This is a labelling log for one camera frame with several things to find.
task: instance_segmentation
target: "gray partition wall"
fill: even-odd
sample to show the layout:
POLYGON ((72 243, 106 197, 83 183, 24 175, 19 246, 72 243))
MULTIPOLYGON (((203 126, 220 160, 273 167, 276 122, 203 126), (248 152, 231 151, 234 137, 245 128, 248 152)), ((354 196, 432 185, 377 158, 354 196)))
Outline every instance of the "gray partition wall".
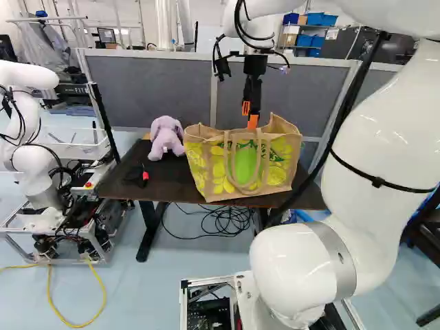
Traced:
MULTIPOLYGON (((162 115, 178 118, 184 127, 198 122, 218 129, 246 126, 242 60, 231 60, 232 77, 218 82, 209 54, 79 49, 78 55, 87 79, 98 83, 110 125, 119 130, 149 128, 162 115)), ((309 168, 358 63, 291 56, 289 61, 288 75, 268 67, 261 77, 261 125, 271 111, 293 122, 304 136, 300 161, 309 168)), ((274 56, 269 63, 283 60, 274 56)), ((393 71, 397 69, 372 66, 358 100, 379 89, 393 71)))
POLYGON ((210 123, 207 60, 88 56, 87 64, 113 127, 150 127, 162 115, 210 123))
POLYGON ((380 71, 371 69, 366 74, 364 83, 357 95, 355 106, 375 93, 380 87, 384 86, 395 75, 394 71, 380 71))
MULTIPOLYGON (((241 99, 245 84, 243 63, 230 63, 232 77, 217 87, 218 129, 246 126, 241 115, 241 99)), ((336 102, 348 67, 292 65, 288 75, 267 68, 261 77, 261 122, 270 112, 294 123, 305 136, 320 137, 336 102)))

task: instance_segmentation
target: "bag handle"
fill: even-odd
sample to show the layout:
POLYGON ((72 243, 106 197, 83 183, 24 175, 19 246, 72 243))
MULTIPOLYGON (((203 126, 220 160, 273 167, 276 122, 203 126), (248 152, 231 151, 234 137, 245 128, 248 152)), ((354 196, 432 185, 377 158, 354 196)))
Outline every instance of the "bag handle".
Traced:
POLYGON ((229 133, 230 133, 229 131, 225 131, 225 136, 224 136, 225 139, 224 139, 224 143, 223 143, 223 161, 224 161, 224 166, 225 166, 226 177, 228 178, 228 181, 244 195, 255 195, 267 183, 267 176, 269 173, 269 157, 268 157, 267 151, 270 150, 270 141, 268 140, 267 144, 266 144, 266 151, 265 151, 266 157, 265 157, 264 163, 263 163, 264 176, 262 178, 261 186, 258 187, 257 189, 254 189, 254 190, 246 190, 246 188, 249 188, 252 184, 255 184, 258 180, 258 175, 259 175, 260 165, 261 165, 261 158, 262 158, 262 146, 261 146, 262 132, 261 132, 261 128, 256 129, 256 139, 258 141, 258 146, 257 146, 257 152, 256 152, 257 159, 256 159, 255 171, 252 175, 251 180, 249 180, 249 182, 246 184, 239 184, 237 182, 237 178, 236 178, 235 155, 237 153, 237 137, 235 135, 232 136, 232 145, 231 145, 232 175, 229 171, 229 164, 228 164, 228 162, 229 162, 228 161, 229 133))

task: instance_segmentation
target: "purple stuffed animal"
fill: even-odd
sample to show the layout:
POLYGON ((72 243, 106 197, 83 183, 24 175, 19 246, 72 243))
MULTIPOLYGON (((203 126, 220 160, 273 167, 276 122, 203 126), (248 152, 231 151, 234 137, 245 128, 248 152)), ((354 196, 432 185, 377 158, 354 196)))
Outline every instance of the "purple stuffed animal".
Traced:
POLYGON ((179 120, 169 115, 163 115, 154 119, 151 124, 151 141, 153 141, 153 146, 148 154, 148 159, 152 162, 161 160, 162 155, 168 149, 173 150, 176 156, 184 155, 185 149, 179 138, 184 138, 184 130, 179 120))

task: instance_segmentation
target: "black table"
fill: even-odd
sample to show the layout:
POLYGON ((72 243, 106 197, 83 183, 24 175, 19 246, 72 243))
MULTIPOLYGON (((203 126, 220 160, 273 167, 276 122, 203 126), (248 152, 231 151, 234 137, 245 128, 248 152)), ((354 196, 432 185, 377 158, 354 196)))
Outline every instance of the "black table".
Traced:
MULTIPOLYGON (((146 232, 136 256, 139 262, 146 261, 156 230, 170 202, 208 204, 195 186, 186 157, 176 157, 172 153, 166 153, 162 160, 151 162, 147 157, 150 150, 151 141, 138 140, 121 162, 107 173, 96 187, 97 195, 102 198, 139 201, 146 226, 146 232), (146 188, 123 182, 125 175, 140 162, 144 164, 150 176, 146 188), (159 202, 156 209, 154 209, 153 201, 159 202)), ((307 172, 301 165, 298 165, 292 188, 296 189, 306 176, 307 172)), ((267 209, 279 207, 289 196, 290 192, 278 192, 257 197, 229 199, 212 204, 258 208, 261 222, 265 225, 268 218, 267 209)), ((320 189, 315 184, 310 185, 291 207, 303 210, 326 208, 320 189)))

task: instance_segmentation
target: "blue floor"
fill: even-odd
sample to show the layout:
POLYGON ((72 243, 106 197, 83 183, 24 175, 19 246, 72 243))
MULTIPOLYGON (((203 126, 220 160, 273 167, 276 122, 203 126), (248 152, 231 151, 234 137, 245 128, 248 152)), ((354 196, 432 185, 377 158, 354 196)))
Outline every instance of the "blue floor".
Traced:
MULTIPOLYGON (((46 115, 50 124, 89 127, 90 118, 46 115)), ((141 133, 116 133, 122 152, 141 133)), ((0 174, 0 215, 18 205, 22 197, 10 175, 0 174)), ((197 206, 181 205, 187 210, 197 206)), ((167 227, 179 236, 200 234, 200 218, 183 217, 175 206, 166 213, 167 227)), ((209 237, 180 241, 160 230, 146 263, 135 255, 144 232, 140 209, 128 218, 122 241, 112 264, 97 267, 108 293, 102 315, 88 329, 179 328, 179 282, 232 274, 249 269, 250 230, 233 239, 209 237)), ((22 260, 0 241, 0 267, 21 265, 22 260)), ((42 268, 8 270, 0 274, 0 329, 52 330, 67 328, 50 309, 46 296, 47 270, 42 268)), ((52 291, 55 304, 72 322, 90 319, 101 303, 99 285, 87 266, 54 269, 52 291)), ((400 247, 390 278, 379 288, 352 302, 367 329, 413 330, 417 316, 440 303, 440 269, 419 250, 400 247)), ((424 329, 440 329, 440 320, 424 329)))

